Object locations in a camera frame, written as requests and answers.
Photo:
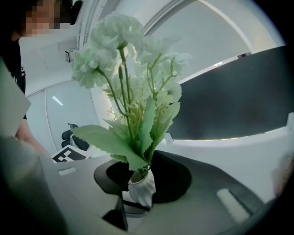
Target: person's arm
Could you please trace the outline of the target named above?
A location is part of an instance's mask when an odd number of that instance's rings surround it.
[[[26,119],[22,120],[22,123],[20,124],[16,136],[18,140],[24,141],[31,146],[33,146],[38,152],[49,154],[45,148],[34,138],[33,134],[31,133],[31,130],[28,126],[28,121]]]

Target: white vase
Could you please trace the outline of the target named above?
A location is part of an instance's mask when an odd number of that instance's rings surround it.
[[[139,171],[135,171],[129,180],[129,193],[133,200],[144,207],[152,207],[152,195],[156,192],[154,176],[151,170],[141,179]]]

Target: flower arrangement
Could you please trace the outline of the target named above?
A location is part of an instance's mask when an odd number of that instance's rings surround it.
[[[180,109],[181,86],[176,82],[188,54],[171,53],[179,38],[155,39],[143,35],[143,26],[129,16],[110,14],[98,22],[90,42],[75,53],[72,78],[81,86],[96,84],[113,105],[110,127],[88,125],[74,135],[106,151],[142,177],[152,164],[156,146]],[[134,63],[128,72],[126,55]]]

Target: black object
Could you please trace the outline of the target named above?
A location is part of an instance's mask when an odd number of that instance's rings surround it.
[[[154,153],[151,170],[156,184],[153,203],[176,201],[191,185],[190,171],[160,152]],[[127,163],[112,160],[99,166],[94,178],[103,191],[120,196],[122,191],[129,191],[128,182],[133,173]]]
[[[61,139],[69,140],[71,135],[72,135],[72,130],[67,130],[67,131],[62,133]]]
[[[76,1],[70,11],[70,25],[74,25],[77,22],[79,12],[83,6],[83,1]]]
[[[73,5],[73,0],[62,0],[61,11],[60,11],[60,22],[70,23],[74,25],[77,22],[80,10],[83,6],[83,1],[76,1]]]
[[[64,148],[65,146],[70,145],[70,140],[65,140],[63,142],[61,142],[61,147]]]
[[[68,123],[68,125],[70,126],[70,130],[67,130],[65,132],[62,133],[61,135],[61,138],[64,140],[62,143],[61,143],[61,147],[64,148],[65,146],[67,145],[70,145],[70,137],[72,136],[72,129],[74,128],[77,128],[78,125],[76,124],[71,124],[71,123]],[[76,136],[73,135],[73,141],[74,143],[76,144],[76,146],[81,149],[81,150],[84,150],[84,151],[87,151],[88,148],[89,148],[89,144],[84,141],[84,140],[81,140],[79,138],[77,138]]]
[[[124,204],[121,197],[118,200],[115,210],[111,210],[102,218],[122,230],[128,230],[128,223],[124,212]]]
[[[139,203],[123,200],[123,204],[129,207],[135,207],[135,208],[141,209],[146,212],[150,211],[150,208],[141,206]]]
[[[16,82],[22,92],[26,93],[26,73],[21,63],[21,54],[19,40],[11,40],[11,31],[1,33],[2,45],[0,47],[0,56],[3,58],[8,71],[11,73],[11,78]]]
[[[181,84],[175,140],[250,136],[284,127],[294,112],[288,46],[245,56]]]

